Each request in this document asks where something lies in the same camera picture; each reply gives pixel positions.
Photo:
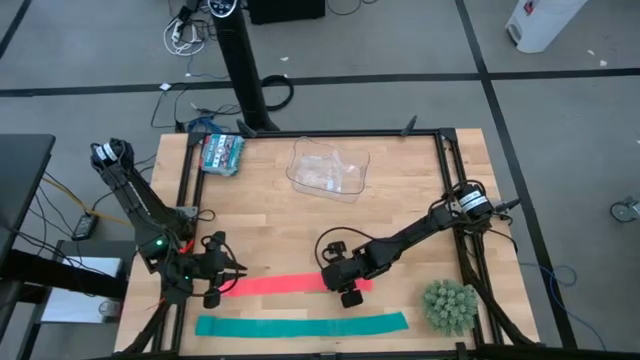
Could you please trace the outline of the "pink elastic bandage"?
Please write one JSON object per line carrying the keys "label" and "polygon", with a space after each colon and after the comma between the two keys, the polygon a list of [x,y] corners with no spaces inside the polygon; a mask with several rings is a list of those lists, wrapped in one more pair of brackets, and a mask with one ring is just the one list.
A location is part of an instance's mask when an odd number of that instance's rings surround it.
{"label": "pink elastic bandage", "polygon": [[288,293],[320,293],[328,292],[320,273],[302,273],[267,277],[243,277],[236,282],[232,280],[220,287],[226,290],[225,296],[262,296]]}

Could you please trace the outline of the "black side table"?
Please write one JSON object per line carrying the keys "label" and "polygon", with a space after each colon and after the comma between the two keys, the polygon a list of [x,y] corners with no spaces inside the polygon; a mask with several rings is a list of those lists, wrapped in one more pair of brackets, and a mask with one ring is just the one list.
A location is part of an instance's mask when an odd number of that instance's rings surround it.
{"label": "black side table", "polygon": [[[26,325],[25,334],[20,339],[16,360],[32,360],[41,329],[52,325],[56,330],[62,327],[79,326],[100,330],[112,330],[118,323],[45,323],[40,317],[53,288],[66,289],[85,295],[103,296],[114,300],[124,300],[127,277],[132,267],[131,256],[134,245],[131,242],[65,242],[54,247],[51,259],[20,250],[11,250],[3,266],[0,267],[0,341],[8,335],[8,325],[19,303],[34,306]],[[116,277],[104,273],[83,270],[79,265],[64,264],[72,256],[119,258],[123,267]]]}

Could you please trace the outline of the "black box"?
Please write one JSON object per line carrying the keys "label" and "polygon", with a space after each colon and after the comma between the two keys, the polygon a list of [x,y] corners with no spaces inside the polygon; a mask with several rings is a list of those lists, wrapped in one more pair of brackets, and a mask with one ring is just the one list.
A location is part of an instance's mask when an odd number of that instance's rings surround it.
{"label": "black box", "polygon": [[263,25],[324,17],[326,0],[246,0],[252,24]]}

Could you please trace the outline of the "clear plastic wrapper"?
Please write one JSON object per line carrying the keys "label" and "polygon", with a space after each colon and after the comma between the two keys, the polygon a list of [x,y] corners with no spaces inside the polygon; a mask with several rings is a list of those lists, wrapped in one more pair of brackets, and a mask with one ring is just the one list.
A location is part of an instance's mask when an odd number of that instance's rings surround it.
{"label": "clear plastic wrapper", "polygon": [[360,169],[336,156],[304,156],[294,179],[300,184],[334,193],[356,193],[362,188]]}

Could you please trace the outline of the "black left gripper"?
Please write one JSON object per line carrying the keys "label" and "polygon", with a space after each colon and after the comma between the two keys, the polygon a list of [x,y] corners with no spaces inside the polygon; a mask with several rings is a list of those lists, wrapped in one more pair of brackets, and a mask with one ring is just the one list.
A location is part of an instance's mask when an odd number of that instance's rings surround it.
{"label": "black left gripper", "polygon": [[245,274],[233,275],[225,273],[225,268],[236,271],[246,271],[247,268],[237,261],[231,260],[229,256],[219,249],[207,250],[196,256],[195,278],[207,280],[208,289],[202,295],[203,306],[205,308],[215,308],[221,302],[221,289],[233,289]]}

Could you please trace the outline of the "black tower fan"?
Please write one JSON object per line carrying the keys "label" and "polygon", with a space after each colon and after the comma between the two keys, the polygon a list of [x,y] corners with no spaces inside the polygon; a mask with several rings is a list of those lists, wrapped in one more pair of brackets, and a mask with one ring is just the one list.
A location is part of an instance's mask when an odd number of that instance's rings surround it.
{"label": "black tower fan", "polygon": [[207,6],[245,124],[255,131],[279,131],[268,115],[240,0],[207,0]]}

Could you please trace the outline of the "clear plastic tray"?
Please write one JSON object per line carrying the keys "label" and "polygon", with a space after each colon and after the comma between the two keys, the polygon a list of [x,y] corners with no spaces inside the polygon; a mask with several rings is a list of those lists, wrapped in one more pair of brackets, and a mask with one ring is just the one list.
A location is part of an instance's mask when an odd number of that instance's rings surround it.
{"label": "clear plastic tray", "polygon": [[[334,193],[325,190],[319,190],[311,187],[304,186],[297,182],[295,172],[300,163],[300,160],[304,156],[336,156],[343,163],[349,163],[357,166],[360,169],[362,188],[356,193]],[[366,177],[368,167],[371,162],[371,155],[369,152],[362,149],[349,149],[341,146],[329,145],[326,143],[320,143],[312,140],[309,137],[298,138],[292,147],[291,160],[286,168],[285,175],[290,181],[292,188],[300,193],[340,201],[344,203],[355,202],[360,194],[365,190]]]}

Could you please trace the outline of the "white power strip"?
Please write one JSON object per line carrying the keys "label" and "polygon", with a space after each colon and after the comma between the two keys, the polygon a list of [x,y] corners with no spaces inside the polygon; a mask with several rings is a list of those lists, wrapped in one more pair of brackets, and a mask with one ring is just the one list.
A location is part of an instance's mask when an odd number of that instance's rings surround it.
{"label": "white power strip", "polygon": [[173,19],[162,34],[165,50],[179,57],[191,57],[205,47],[205,39],[198,27],[191,22]]}

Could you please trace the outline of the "green elastic bandage strip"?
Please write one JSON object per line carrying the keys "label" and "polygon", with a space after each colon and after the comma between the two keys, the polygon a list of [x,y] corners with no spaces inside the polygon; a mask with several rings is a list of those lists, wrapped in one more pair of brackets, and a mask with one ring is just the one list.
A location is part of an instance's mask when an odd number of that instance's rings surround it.
{"label": "green elastic bandage strip", "polygon": [[294,338],[368,336],[408,330],[401,312],[333,319],[242,319],[200,316],[196,336]]}

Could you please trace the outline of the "teal first aid pack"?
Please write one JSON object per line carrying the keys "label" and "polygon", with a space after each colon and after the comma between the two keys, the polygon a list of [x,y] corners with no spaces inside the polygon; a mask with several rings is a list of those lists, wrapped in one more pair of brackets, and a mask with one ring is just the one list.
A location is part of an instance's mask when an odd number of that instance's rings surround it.
{"label": "teal first aid pack", "polygon": [[203,172],[234,176],[240,165],[245,139],[228,134],[210,134],[204,138],[200,157],[200,169]]}

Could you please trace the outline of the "artificial green potted plant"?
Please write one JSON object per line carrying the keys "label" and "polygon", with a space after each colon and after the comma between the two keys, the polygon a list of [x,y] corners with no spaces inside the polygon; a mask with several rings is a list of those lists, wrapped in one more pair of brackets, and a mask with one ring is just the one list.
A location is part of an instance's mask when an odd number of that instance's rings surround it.
{"label": "artificial green potted plant", "polygon": [[431,328],[445,336],[462,336],[475,328],[478,299],[471,285],[435,280],[424,290],[422,302]]}

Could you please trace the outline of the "black aluminium table frame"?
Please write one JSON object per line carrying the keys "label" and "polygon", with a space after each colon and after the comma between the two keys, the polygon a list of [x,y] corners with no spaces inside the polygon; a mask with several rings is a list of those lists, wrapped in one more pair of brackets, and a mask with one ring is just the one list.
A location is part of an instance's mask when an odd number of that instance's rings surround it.
{"label": "black aluminium table frame", "polygon": [[[489,195],[499,195],[483,134],[478,129],[449,130],[443,137],[396,130],[324,131],[320,143],[370,153],[366,188],[353,203],[295,191],[285,172],[297,140],[294,132],[267,133],[250,139],[234,177],[200,175],[200,148],[187,134],[161,137],[151,184],[169,205],[196,205],[208,213],[200,235],[222,230],[251,277],[314,273],[315,246],[342,240],[361,243],[364,234],[388,236],[421,217],[444,189],[440,167],[453,178],[481,181]],[[459,279],[459,251],[445,231],[407,251],[389,272],[378,277],[360,306],[345,309],[334,293],[289,293],[226,297],[219,317],[249,319],[328,319],[401,312],[409,329],[350,337],[248,339],[195,335],[204,314],[200,299],[190,299],[183,314],[170,311],[153,347],[177,350],[187,360],[241,355],[276,359],[345,360],[452,353],[456,339],[433,331],[424,319],[421,293],[436,279]]]}

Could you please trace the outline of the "white pedal bin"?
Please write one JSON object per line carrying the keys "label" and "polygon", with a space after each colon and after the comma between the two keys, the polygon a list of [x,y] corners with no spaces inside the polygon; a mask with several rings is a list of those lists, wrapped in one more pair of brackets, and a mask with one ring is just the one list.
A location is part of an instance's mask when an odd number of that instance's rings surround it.
{"label": "white pedal bin", "polygon": [[525,54],[543,52],[589,0],[518,0],[505,30]]}

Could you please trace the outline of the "grey caster wheel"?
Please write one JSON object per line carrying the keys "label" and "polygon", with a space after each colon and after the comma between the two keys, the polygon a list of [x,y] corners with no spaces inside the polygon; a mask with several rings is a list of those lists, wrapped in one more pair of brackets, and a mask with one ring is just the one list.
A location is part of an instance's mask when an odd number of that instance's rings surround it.
{"label": "grey caster wheel", "polygon": [[626,197],[622,201],[613,203],[609,209],[610,215],[618,222],[629,223],[640,220],[640,200]]}

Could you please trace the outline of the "black power adapter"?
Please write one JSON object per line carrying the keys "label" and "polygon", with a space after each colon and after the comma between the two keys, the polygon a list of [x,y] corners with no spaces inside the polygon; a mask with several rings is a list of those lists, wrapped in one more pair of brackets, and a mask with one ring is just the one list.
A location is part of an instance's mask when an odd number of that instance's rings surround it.
{"label": "black power adapter", "polygon": [[71,239],[73,241],[83,241],[83,240],[90,239],[93,236],[93,233],[95,232],[98,221],[99,221],[99,217],[94,214],[91,214],[91,213],[83,214],[79,218],[73,230]]}

